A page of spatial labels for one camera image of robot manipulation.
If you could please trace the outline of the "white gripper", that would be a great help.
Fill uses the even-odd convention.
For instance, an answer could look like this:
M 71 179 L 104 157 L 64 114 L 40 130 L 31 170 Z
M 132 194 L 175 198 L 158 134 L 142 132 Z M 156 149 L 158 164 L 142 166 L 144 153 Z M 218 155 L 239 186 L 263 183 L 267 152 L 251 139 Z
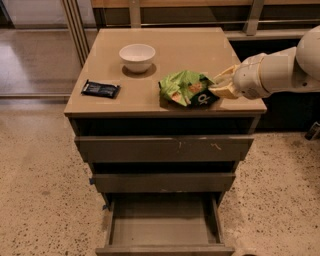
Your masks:
M 222 87 L 210 86 L 209 91 L 219 98 L 226 99 L 237 99 L 238 92 L 251 100 L 270 96 L 260 78 L 260 66 L 265 56 L 265 53 L 261 53 L 248 57 L 239 66 L 232 65 L 214 77 L 216 84 L 230 82 L 233 79 L 236 89 L 232 84 L 228 84 Z

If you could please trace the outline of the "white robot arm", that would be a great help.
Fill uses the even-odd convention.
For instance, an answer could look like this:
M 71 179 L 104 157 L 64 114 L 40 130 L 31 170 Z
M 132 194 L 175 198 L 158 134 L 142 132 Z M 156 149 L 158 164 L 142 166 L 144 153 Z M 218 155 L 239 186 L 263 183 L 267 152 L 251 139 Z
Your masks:
M 320 91 L 320 26 L 306 32 L 296 47 L 260 53 L 213 78 L 209 91 L 237 99 L 267 98 L 274 93 Z

